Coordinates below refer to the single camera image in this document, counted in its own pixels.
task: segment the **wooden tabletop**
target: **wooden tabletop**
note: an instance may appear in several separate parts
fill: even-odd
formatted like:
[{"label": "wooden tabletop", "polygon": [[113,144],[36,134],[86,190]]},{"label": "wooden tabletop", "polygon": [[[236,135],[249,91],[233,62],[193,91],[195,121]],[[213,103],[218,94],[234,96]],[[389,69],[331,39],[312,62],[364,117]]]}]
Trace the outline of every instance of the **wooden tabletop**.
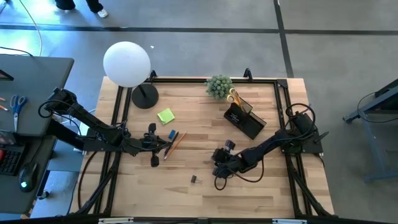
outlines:
[{"label": "wooden tabletop", "polygon": [[[288,79],[292,103],[308,103],[304,81]],[[253,106],[253,112],[267,122],[255,140],[249,139],[227,121],[223,114],[229,103],[216,101],[205,93],[201,83],[155,83],[158,103],[148,110],[130,104],[127,126],[134,138],[142,138],[150,123],[156,123],[157,134],[167,139],[172,129],[187,135],[173,154],[156,168],[150,166],[151,153],[136,157],[123,154],[119,167],[112,216],[132,217],[224,217],[224,218],[288,218],[293,217],[292,199],[285,157],[275,149],[264,158],[264,177],[258,183],[245,182],[237,177],[228,179],[222,191],[214,187],[215,168],[210,159],[217,147],[227,139],[236,143],[234,153],[257,146],[278,129],[274,88],[267,84],[234,84],[240,96]],[[104,77],[95,115],[105,123],[111,122],[118,87]],[[123,111],[126,90],[123,92],[119,120]],[[162,125],[157,113],[170,108],[175,120]],[[100,179],[104,153],[97,153],[84,176],[81,197],[85,202]],[[88,156],[85,156],[83,168]],[[319,158],[302,155],[307,184],[323,207],[333,213],[325,171]],[[242,174],[258,179],[261,165]],[[192,175],[202,181],[190,182]],[[217,181],[222,186],[224,180]],[[300,208],[304,211],[302,194],[298,188]],[[77,210],[77,193],[71,212]]]}]

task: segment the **green plant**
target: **green plant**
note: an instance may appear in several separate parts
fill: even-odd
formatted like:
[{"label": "green plant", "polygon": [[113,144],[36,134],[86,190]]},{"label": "green plant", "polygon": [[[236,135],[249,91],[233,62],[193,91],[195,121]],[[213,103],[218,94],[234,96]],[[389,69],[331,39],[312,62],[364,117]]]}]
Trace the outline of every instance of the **green plant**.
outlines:
[{"label": "green plant", "polygon": [[233,88],[232,80],[226,75],[214,75],[205,82],[207,94],[216,100],[223,100],[228,96],[229,90]]}]

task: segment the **desk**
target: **desk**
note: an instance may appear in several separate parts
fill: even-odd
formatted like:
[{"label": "desk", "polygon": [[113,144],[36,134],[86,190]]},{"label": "desk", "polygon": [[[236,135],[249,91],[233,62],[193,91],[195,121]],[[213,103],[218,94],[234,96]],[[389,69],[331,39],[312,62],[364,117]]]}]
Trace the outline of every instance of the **desk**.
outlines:
[{"label": "desk", "polygon": [[[302,79],[288,79],[292,103],[308,103]],[[274,87],[264,84],[234,84],[242,98],[253,105],[253,112],[267,122],[255,140],[224,119],[229,103],[211,99],[202,83],[155,83],[159,91],[158,103],[148,110],[140,110],[130,104],[127,126],[135,138],[141,138],[149,123],[156,123],[157,134],[167,139],[171,129],[188,131],[184,140],[166,160],[160,160],[156,168],[150,167],[151,153],[136,157],[123,154],[118,172],[112,216],[134,217],[224,217],[269,218],[293,217],[292,199],[285,157],[276,149],[264,159],[264,178],[255,184],[237,177],[228,179],[226,188],[214,188],[211,174],[214,164],[210,157],[227,139],[236,143],[235,153],[247,147],[257,146],[277,131],[279,126]],[[118,87],[107,77],[103,80],[96,107],[96,116],[105,123],[111,122],[114,99]],[[175,120],[162,125],[157,113],[170,108]],[[81,197],[85,202],[100,179],[103,153],[97,153],[84,176]],[[325,172],[319,158],[302,155],[307,184],[326,210],[333,213]],[[261,165],[243,174],[257,179]],[[192,175],[202,180],[191,184]],[[77,193],[71,212],[77,210]],[[298,190],[302,203],[302,194]]]},{"label": "desk", "polygon": [[[35,151],[40,145],[40,137],[27,138],[28,151],[22,164],[26,164],[31,160]],[[31,192],[21,192],[19,190],[19,175],[9,176],[0,175],[0,211],[2,213],[26,213],[32,207],[33,201],[36,199],[36,192],[40,187],[40,181],[47,168],[56,138],[47,136],[43,139],[43,145],[40,147],[35,162],[38,163],[37,183]]]},{"label": "desk", "polygon": [[[28,97],[28,102],[19,115],[18,134],[45,134],[51,118],[41,118],[37,109],[55,87],[65,86],[72,65],[71,58],[0,55],[0,69],[14,77],[14,81],[11,82],[0,81],[0,97],[7,100],[1,104],[10,109],[10,99],[13,95]],[[10,111],[0,111],[0,129],[15,131]]]},{"label": "desk", "polygon": [[[38,115],[39,105],[47,100],[55,87],[64,87],[72,65],[71,58],[0,55],[0,69],[14,77],[14,81],[11,82],[0,81],[0,97],[7,100],[0,103],[10,109],[9,100],[12,95],[27,96],[28,102],[19,116],[18,134],[36,136],[28,138],[27,155],[22,165],[30,161],[40,144],[40,136],[46,133],[50,124],[51,118],[44,119]],[[10,111],[0,110],[0,129],[14,131],[14,120]],[[21,214],[29,211],[45,174],[54,144],[54,137],[46,137],[37,153],[37,184],[31,192],[19,190],[18,175],[0,175],[0,212]]]}]

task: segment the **computer mouse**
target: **computer mouse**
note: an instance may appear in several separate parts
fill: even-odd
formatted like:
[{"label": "computer mouse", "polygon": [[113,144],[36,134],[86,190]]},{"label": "computer mouse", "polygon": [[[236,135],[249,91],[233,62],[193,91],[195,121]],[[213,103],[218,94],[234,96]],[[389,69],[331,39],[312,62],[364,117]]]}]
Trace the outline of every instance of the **computer mouse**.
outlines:
[{"label": "computer mouse", "polygon": [[29,162],[23,166],[19,172],[19,188],[23,192],[30,192],[36,186],[37,181],[37,163]]}]

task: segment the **sticky note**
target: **sticky note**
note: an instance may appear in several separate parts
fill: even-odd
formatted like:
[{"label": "sticky note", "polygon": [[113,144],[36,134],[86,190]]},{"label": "sticky note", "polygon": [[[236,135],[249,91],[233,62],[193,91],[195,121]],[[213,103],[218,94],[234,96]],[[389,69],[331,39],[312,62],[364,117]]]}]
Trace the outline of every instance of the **sticky note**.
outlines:
[{"label": "sticky note", "polygon": [[159,117],[162,124],[167,124],[170,121],[174,120],[174,114],[170,108],[163,110],[162,112],[158,113],[157,116]]}]

